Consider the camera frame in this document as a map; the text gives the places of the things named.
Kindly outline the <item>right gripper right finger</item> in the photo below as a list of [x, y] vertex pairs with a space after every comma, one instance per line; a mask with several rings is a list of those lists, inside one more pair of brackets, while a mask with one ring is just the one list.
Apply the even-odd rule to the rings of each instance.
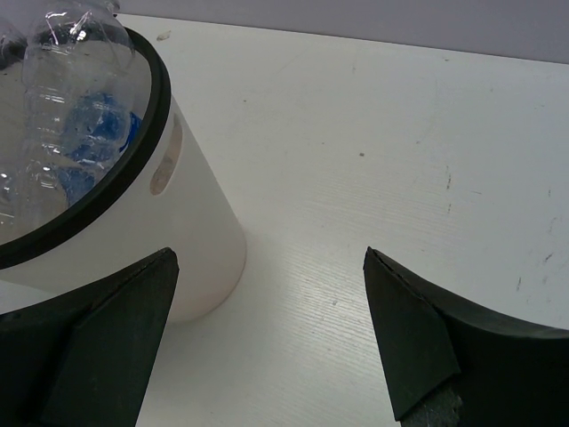
[[372, 248], [364, 276], [401, 425], [567, 425], [566, 330], [490, 310]]

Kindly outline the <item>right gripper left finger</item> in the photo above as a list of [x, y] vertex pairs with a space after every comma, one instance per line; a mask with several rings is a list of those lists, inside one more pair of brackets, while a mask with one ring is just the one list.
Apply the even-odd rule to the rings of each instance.
[[134, 426], [179, 265], [162, 249], [1, 316], [3, 426]]

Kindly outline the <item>blue label bottle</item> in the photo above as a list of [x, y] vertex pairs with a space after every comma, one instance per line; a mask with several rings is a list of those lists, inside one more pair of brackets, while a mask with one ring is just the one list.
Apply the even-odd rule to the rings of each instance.
[[62, 134], [58, 178], [69, 206], [90, 192], [134, 140], [141, 118], [108, 93], [82, 97], [69, 113]]

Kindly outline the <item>large clear bottle white cap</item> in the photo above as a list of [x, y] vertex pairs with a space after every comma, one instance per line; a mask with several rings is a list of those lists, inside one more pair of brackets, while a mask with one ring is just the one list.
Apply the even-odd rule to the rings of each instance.
[[134, 48], [117, 1], [49, 1], [21, 33], [1, 23], [1, 239], [10, 242], [71, 206], [58, 178], [66, 119], [90, 93], [133, 113]]

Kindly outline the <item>white bin with black rim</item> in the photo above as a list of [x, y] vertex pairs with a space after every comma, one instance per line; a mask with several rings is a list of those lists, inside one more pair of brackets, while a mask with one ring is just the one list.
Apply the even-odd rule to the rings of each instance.
[[131, 31], [130, 38], [142, 81], [135, 139], [81, 200], [2, 245], [1, 278], [64, 293], [170, 248], [180, 273], [169, 319], [191, 320], [235, 288], [245, 236], [172, 93], [162, 58], [144, 36]]

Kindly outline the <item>small white scrap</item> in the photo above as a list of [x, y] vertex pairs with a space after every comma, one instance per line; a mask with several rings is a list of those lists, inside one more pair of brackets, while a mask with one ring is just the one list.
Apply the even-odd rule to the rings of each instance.
[[171, 30], [165, 31], [165, 32], [159, 34], [159, 35], [156, 37], [156, 40], [157, 40], [158, 42], [167, 40], [167, 39], [171, 36], [171, 33], [172, 33]]

